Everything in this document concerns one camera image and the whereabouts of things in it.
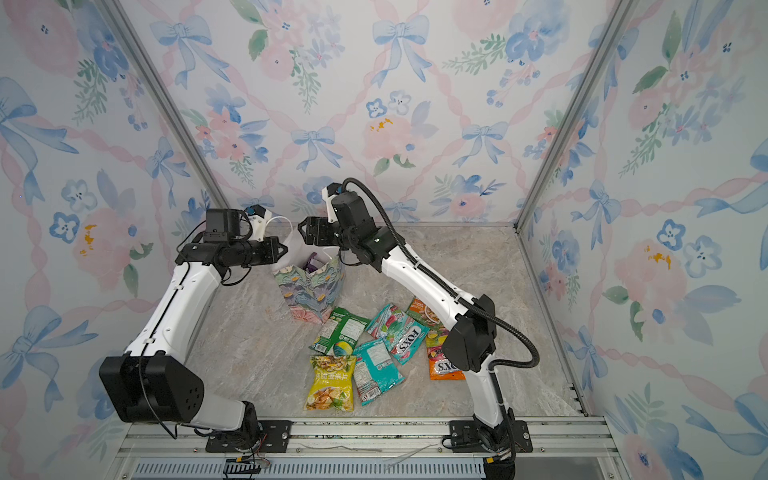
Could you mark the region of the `floral paper gift bag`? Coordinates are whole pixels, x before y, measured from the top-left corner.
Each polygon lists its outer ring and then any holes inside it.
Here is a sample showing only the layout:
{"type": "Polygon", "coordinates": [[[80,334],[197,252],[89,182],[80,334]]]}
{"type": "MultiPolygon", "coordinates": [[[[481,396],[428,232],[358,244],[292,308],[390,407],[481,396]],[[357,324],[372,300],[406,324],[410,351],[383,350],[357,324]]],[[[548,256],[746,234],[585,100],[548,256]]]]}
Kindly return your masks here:
{"type": "Polygon", "coordinates": [[[324,324],[337,304],[344,282],[344,266],[338,247],[306,245],[292,223],[284,241],[287,253],[272,267],[272,273],[291,315],[299,321],[324,324]],[[327,253],[333,260],[308,274],[304,270],[311,253],[327,253]]]}

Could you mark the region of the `teal mint candy bag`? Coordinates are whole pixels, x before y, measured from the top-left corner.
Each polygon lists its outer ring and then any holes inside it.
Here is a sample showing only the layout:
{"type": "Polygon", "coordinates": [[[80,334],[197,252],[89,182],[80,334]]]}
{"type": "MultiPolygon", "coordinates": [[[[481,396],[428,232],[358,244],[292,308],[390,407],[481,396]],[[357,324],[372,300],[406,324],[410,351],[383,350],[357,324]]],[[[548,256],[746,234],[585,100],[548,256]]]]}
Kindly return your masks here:
{"type": "Polygon", "coordinates": [[[383,339],[359,345],[353,356],[356,359],[353,378],[363,406],[405,381],[383,339]]]}

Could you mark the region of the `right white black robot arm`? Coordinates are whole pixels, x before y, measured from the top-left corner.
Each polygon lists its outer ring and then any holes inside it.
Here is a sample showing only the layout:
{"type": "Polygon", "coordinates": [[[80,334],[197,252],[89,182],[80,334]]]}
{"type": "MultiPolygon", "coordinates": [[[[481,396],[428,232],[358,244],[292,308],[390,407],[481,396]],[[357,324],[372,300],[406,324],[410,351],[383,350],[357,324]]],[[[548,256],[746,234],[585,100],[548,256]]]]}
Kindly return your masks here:
{"type": "Polygon", "coordinates": [[[473,401],[473,420],[483,449],[497,455],[515,448],[513,419],[493,367],[500,329],[514,330],[497,318],[486,295],[474,297],[432,270],[396,231],[379,226],[357,192],[338,183],[322,189],[325,216],[308,217],[299,232],[308,245],[337,247],[408,289],[448,330],[446,359],[464,372],[473,401]]]}

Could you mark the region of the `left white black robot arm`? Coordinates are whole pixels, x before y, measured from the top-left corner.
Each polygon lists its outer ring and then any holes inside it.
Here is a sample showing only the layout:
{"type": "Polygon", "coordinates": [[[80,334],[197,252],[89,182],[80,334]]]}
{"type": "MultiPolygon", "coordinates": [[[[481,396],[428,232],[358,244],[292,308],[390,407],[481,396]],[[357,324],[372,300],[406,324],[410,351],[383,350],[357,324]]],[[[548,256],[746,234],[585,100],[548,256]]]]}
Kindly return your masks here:
{"type": "Polygon", "coordinates": [[[169,424],[246,450],[263,433],[254,405],[209,393],[187,359],[216,291],[236,266],[277,263],[288,249],[275,236],[261,240],[185,244],[171,281],[138,336],[118,356],[108,356],[98,375],[121,421],[169,424]]]}

